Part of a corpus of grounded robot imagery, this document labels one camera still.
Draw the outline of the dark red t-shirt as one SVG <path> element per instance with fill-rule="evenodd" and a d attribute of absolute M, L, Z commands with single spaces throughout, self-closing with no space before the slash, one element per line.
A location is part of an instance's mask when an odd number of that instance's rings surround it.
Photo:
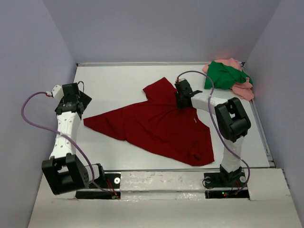
<path fill-rule="evenodd" d="M 191 166 L 214 162 L 210 129 L 195 108 L 177 108 L 173 85 L 162 78 L 143 91 L 147 101 L 85 118 L 84 125 Z"/>

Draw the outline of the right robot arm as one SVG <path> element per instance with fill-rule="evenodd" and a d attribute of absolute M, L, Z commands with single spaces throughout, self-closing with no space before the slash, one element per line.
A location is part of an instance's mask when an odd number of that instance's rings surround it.
<path fill-rule="evenodd" d="M 236 97 L 223 99 L 214 97 L 212 92 L 208 95 L 200 90 L 193 91 L 186 79 L 176 81 L 175 87 L 177 107 L 193 107 L 209 112 L 224 146 L 219 172 L 204 174 L 205 188 L 230 188 L 237 183 L 241 188 L 246 187 L 249 176 L 245 176 L 241 163 L 247 168 L 249 165 L 241 159 L 241 151 L 244 138 L 251 128 L 251 121 L 241 101 Z"/>

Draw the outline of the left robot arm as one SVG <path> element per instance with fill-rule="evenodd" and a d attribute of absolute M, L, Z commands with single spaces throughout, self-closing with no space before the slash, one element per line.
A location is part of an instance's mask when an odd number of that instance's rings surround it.
<path fill-rule="evenodd" d="M 98 163 L 85 166 L 76 152 L 78 127 L 91 97 L 80 91 L 78 83 L 56 85 L 51 92 L 59 101 L 56 139 L 48 160 L 42 162 L 42 171 L 55 195 L 88 188 L 96 180 L 105 181 L 105 172 Z"/>

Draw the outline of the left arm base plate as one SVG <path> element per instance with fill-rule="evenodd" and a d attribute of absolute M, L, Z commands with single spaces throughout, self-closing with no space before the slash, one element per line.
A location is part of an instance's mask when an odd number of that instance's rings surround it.
<path fill-rule="evenodd" d="M 98 178 L 94 184 L 90 184 L 88 189 L 76 191 L 75 198 L 80 200 L 119 200 L 121 197 L 120 172 L 106 172 L 105 180 Z"/>

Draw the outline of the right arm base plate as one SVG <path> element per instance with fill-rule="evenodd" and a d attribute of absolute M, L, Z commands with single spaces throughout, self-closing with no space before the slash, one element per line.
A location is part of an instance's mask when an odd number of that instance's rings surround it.
<path fill-rule="evenodd" d="M 245 173 L 242 171 L 231 180 L 221 180 L 219 172 L 204 173 L 202 185 L 206 199 L 249 199 L 247 186 L 244 187 Z"/>

